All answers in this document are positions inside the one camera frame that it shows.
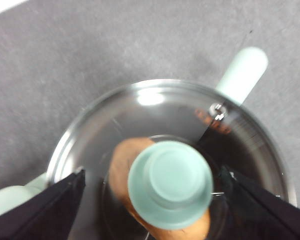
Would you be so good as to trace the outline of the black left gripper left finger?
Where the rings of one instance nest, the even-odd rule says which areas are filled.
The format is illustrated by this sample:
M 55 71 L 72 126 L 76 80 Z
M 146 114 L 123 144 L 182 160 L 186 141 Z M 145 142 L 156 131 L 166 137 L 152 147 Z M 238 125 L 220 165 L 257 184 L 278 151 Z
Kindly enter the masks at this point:
M 86 186 L 86 173 L 71 173 L 0 216 L 0 240 L 66 240 Z

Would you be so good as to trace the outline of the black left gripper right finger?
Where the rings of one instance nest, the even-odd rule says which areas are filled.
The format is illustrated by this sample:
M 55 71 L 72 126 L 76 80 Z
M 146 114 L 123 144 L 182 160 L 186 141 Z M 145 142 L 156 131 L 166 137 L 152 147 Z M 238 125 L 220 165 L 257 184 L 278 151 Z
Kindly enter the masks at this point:
M 220 170 L 228 207 L 222 240 L 300 240 L 300 209 L 239 172 Z

